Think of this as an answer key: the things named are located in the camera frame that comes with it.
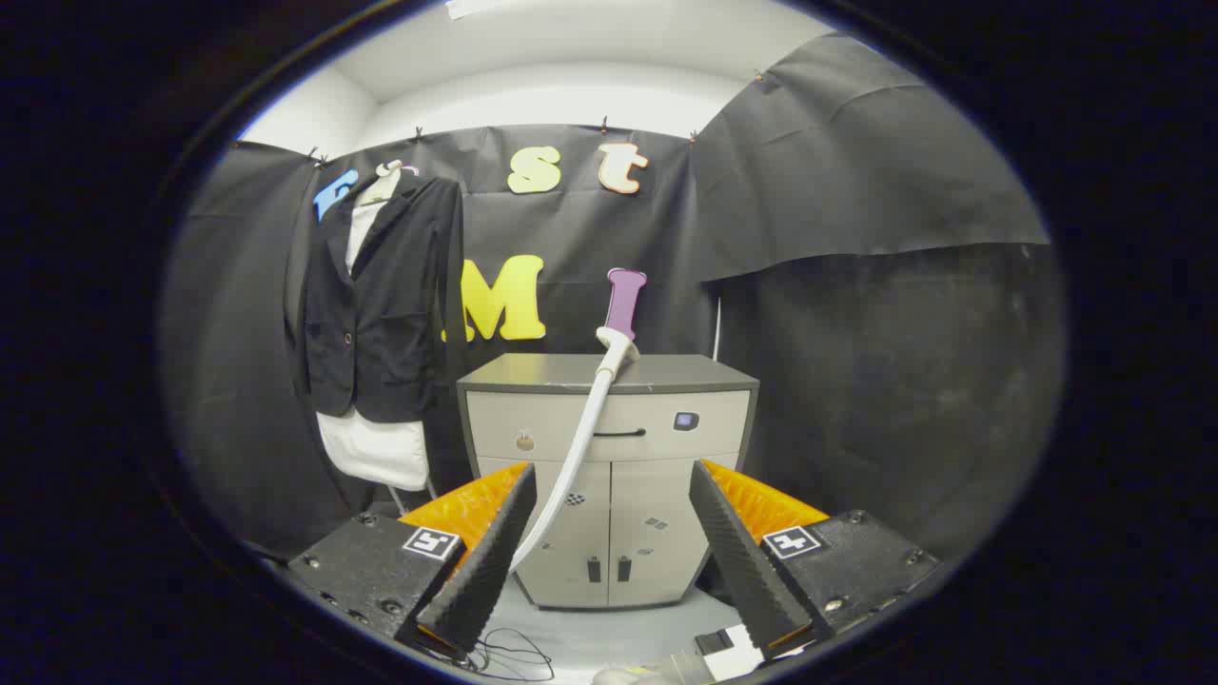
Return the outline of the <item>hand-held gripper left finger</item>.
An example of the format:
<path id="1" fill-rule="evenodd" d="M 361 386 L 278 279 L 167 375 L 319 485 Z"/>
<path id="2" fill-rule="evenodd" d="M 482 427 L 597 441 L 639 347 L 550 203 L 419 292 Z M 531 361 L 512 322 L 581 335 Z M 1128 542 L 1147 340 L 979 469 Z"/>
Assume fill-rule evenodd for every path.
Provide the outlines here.
<path id="1" fill-rule="evenodd" d="M 536 502 L 533 466 L 518 462 L 404 517 L 362 513 L 291 559 L 287 575 L 371 633 L 465 659 Z"/>

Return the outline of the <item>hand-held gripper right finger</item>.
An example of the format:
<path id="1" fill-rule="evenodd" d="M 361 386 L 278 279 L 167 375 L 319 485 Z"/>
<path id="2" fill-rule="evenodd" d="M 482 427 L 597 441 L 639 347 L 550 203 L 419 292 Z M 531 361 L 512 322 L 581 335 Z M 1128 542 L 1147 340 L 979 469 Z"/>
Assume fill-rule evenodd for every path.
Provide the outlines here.
<path id="1" fill-rule="evenodd" d="M 693 464 L 689 503 L 767 659 L 850 633 L 911 597 L 940 564 L 865 509 L 827 516 L 711 460 Z"/>

